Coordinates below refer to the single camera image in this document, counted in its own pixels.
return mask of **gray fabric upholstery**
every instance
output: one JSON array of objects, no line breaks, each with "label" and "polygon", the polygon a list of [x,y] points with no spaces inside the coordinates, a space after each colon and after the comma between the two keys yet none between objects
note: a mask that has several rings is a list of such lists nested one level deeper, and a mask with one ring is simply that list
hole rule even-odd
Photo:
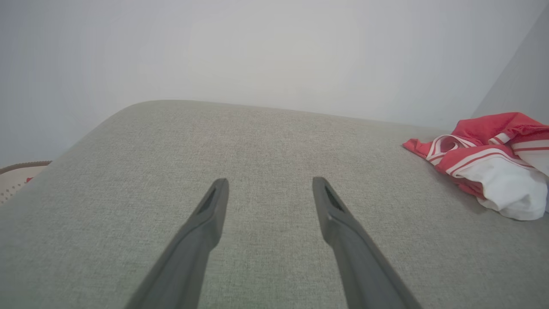
[{"label": "gray fabric upholstery", "polygon": [[424,308],[547,308],[547,217],[486,210],[400,146],[441,133],[204,102],[126,108],[0,207],[0,307],[123,307],[227,177],[200,307],[345,308],[311,190],[324,176]]}]

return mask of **white fabric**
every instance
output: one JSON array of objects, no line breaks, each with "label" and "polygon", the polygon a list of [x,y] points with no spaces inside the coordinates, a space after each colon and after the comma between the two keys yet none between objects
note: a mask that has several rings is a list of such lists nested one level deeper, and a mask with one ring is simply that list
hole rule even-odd
[{"label": "white fabric", "polygon": [[40,173],[46,166],[23,167],[0,174],[0,206],[7,202],[26,183]]},{"label": "white fabric", "polygon": [[549,177],[549,140],[514,143],[511,147],[522,160]]},{"label": "white fabric", "polygon": [[517,220],[543,217],[547,205],[547,182],[543,173],[494,157],[472,164],[458,172],[483,186],[486,208]]}]

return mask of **white wall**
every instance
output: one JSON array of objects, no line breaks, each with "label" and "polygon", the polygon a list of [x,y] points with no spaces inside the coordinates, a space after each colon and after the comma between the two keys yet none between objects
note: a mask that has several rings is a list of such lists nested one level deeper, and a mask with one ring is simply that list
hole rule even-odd
[{"label": "white wall", "polygon": [[131,104],[252,104],[451,128],[546,0],[2,0],[0,166]]},{"label": "white wall", "polygon": [[505,112],[522,112],[549,124],[549,7],[473,116]]}]

